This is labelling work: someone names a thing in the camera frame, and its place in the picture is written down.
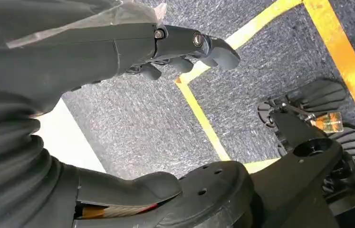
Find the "white floor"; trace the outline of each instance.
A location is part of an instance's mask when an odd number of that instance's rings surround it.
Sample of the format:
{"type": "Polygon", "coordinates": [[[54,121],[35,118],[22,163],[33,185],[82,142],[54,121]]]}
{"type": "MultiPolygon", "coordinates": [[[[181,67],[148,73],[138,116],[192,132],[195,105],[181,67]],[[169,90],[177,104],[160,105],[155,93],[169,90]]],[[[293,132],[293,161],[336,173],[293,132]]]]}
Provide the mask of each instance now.
{"type": "Polygon", "coordinates": [[[106,172],[62,99],[52,112],[37,119],[41,122],[37,134],[51,155],[66,164],[106,172]]]}

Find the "gray carpet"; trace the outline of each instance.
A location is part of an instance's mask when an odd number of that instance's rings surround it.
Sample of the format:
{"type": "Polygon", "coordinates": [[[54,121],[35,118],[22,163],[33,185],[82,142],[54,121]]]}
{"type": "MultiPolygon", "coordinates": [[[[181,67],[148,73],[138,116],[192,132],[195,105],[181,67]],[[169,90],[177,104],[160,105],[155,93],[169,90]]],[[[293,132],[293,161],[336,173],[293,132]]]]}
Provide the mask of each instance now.
{"type": "MultiPolygon", "coordinates": [[[[142,0],[168,3],[166,24],[226,38],[269,6],[270,0],[142,0]]],[[[333,0],[334,10],[355,48],[355,0],[333,0]]],[[[278,157],[277,141],[256,116],[260,101],[318,78],[342,82],[303,6],[268,24],[238,50],[240,66],[219,67],[190,83],[227,153],[241,162],[278,157]]],[[[162,67],[163,77],[122,76],[63,96],[106,171],[132,179],[154,171],[182,176],[218,157],[173,83],[179,75],[162,67]]],[[[355,125],[349,97],[341,109],[355,125]]]]}

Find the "metal bolt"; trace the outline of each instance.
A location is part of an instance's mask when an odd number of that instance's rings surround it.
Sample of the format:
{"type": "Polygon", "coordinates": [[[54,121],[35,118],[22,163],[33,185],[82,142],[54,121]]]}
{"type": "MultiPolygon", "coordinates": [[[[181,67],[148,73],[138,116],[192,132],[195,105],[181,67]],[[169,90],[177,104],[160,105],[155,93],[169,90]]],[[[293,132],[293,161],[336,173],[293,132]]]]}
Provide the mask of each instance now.
{"type": "Polygon", "coordinates": [[[164,31],[161,29],[155,30],[155,38],[162,39],[164,37],[164,31]]]}
{"type": "Polygon", "coordinates": [[[192,42],[196,47],[201,47],[202,44],[204,43],[204,39],[202,38],[201,33],[199,32],[194,32],[194,37],[192,39],[192,42]]]}

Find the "robotic finger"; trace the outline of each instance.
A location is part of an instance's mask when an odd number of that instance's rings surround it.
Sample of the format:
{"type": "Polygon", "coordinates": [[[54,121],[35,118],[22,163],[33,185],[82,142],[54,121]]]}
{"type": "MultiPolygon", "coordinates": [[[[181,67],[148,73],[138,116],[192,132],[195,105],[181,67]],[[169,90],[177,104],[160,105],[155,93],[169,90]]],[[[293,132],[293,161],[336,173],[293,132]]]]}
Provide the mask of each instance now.
{"type": "Polygon", "coordinates": [[[154,56],[146,63],[132,66],[127,73],[142,73],[147,78],[156,80],[160,77],[159,71],[151,67],[151,64],[170,64],[178,71],[187,73],[194,66],[190,59],[199,59],[210,67],[220,65],[225,69],[233,69],[240,62],[239,55],[224,40],[193,29],[164,26],[154,32],[154,37],[154,56]]]}

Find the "yellow floor marking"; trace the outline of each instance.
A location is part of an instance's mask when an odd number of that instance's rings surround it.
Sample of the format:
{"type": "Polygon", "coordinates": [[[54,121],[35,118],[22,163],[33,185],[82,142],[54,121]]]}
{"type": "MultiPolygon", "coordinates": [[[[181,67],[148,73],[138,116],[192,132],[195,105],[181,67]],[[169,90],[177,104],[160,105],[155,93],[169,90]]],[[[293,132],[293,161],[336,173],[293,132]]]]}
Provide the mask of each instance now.
{"type": "MultiPolygon", "coordinates": [[[[355,100],[355,51],[349,43],[328,0],[277,0],[258,16],[249,21],[249,23],[228,37],[226,42],[230,44],[233,49],[238,49],[274,18],[302,2],[305,4],[305,7],[333,58],[336,67],[355,100]]],[[[192,71],[180,75],[176,80],[176,84],[183,93],[183,96],[194,112],[194,115],[200,122],[200,125],[205,131],[219,158],[222,161],[227,161],[230,160],[229,155],[226,153],[218,136],[212,128],[210,121],[205,116],[190,88],[187,86],[193,79],[209,68],[210,67],[199,61],[194,65],[192,71]]],[[[247,163],[244,165],[250,173],[253,173],[264,169],[277,160],[278,159],[271,159],[247,163]]]]}
{"type": "MultiPolygon", "coordinates": [[[[300,3],[302,3],[302,0],[277,0],[249,21],[246,25],[229,36],[225,41],[234,50],[240,48],[274,18],[299,5],[300,3]]],[[[193,79],[204,73],[209,68],[209,66],[203,64],[201,61],[198,61],[194,65],[192,71],[180,75],[180,81],[182,84],[189,84],[193,79]]]]}
{"type": "MultiPolygon", "coordinates": [[[[238,49],[274,18],[299,5],[300,3],[302,3],[302,0],[277,0],[249,21],[246,25],[229,36],[226,39],[226,42],[231,45],[233,49],[238,49]]],[[[193,79],[204,73],[209,68],[209,66],[203,64],[201,61],[198,61],[194,64],[193,69],[189,73],[180,75],[180,77],[176,80],[176,85],[180,88],[183,96],[186,98],[187,103],[200,122],[201,127],[205,131],[205,134],[213,145],[219,158],[222,161],[228,161],[230,160],[229,155],[226,153],[218,136],[212,128],[210,121],[205,116],[204,111],[201,109],[190,88],[187,86],[193,79]]]]}
{"type": "Polygon", "coordinates": [[[268,159],[268,160],[264,160],[264,161],[250,162],[250,163],[244,164],[244,167],[246,167],[247,172],[255,173],[260,170],[265,169],[267,166],[271,165],[272,163],[274,163],[278,160],[279,160],[279,158],[268,159]]]}
{"type": "Polygon", "coordinates": [[[194,95],[192,94],[188,85],[183,84],[180,82],[179,79],[176,80],[177,87],[183,93],[184,98],[186,98],[187,103],[189,104],[192,112],[194,113],[197,120],[200,122],[202,129],[204,130],[205,134],[207,135],[208,139],[210,140],[212,146],[214,147],[216,153],[218,154],[221,161],[229,161],[230,157],[226,153],[225,148],[223,148],[221,142],[219,141],[218,136],[216,135],[214,129],[212,128],[210,121],[205,116],[204,112],[202,111],[200,105],[198,104],[197,100],[195,99],[194,95]]]}
{"type": "Polygon", "coordinates": [[[324,44],[355,101],[355,51],[328,0],[304,0],[324,44]]]}

